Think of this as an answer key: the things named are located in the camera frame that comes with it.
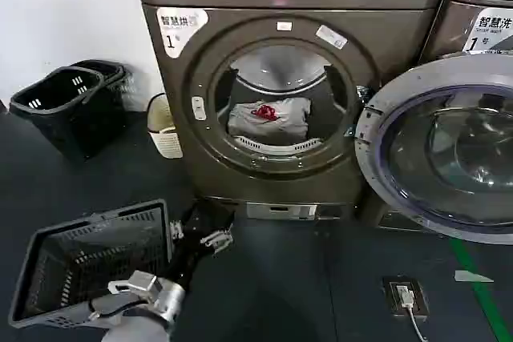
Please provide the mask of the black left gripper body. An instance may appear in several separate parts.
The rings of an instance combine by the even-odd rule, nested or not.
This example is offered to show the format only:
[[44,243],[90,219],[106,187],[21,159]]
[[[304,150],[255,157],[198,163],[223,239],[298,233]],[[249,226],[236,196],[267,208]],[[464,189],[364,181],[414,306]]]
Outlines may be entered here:
[[169,279],[185,291],[190,288],[199,262],[210,256],[210,247],[201,242],[204,237],[205,234],[200,231],[186,231],[182,238],[173,241]]

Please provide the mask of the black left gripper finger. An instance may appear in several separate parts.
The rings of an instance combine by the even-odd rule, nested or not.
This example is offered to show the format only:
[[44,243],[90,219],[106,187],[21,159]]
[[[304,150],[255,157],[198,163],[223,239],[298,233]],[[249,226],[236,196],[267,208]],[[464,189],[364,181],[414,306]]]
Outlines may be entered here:
[[181,217],[170,221],[169,234],[171,241],[177,243],[180,239],[189,236],[205,238],[208,235],[207,228],[201,226],[200,219],[200,202],[195,201],[181,214]]
[[215,255],[232,242],[233,209],[211,208],[200,212],[200,255]]

